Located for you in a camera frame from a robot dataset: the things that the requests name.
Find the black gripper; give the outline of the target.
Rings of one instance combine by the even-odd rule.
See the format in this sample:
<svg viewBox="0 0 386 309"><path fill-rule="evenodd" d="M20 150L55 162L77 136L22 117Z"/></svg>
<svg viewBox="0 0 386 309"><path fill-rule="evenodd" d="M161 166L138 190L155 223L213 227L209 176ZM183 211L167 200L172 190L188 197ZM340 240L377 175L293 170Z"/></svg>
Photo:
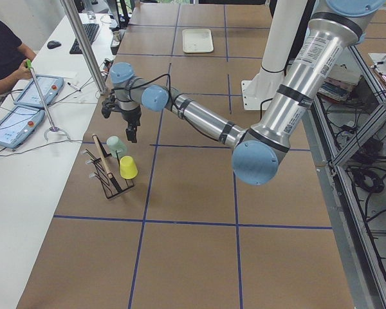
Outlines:
<svg viewBox="0 0 386 309"><path fill-rule="evenodd" d="M131 143L137 143L137 129L140 126L141 108L132 110L122 110L122 118L128 123L125 129L127 140Z"/></svg>

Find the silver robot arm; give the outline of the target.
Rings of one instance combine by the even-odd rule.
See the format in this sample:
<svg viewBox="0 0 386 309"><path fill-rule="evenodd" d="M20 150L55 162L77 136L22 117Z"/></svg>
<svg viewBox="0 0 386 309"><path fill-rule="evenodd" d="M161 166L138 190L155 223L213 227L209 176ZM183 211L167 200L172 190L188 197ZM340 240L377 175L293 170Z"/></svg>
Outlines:
<svg viewBox="0 0 386 309"><path fill-rule="evenodd" d="M142 108L168 109L212 140L232 148L232 169L250 185L269 182L290 149L290 136L311 107L340 54L362 42L381 1L320 1L304 43L261 120L242 129L174 88L135 75L126 62L112 66L116 103L125 118Z"/></svg>

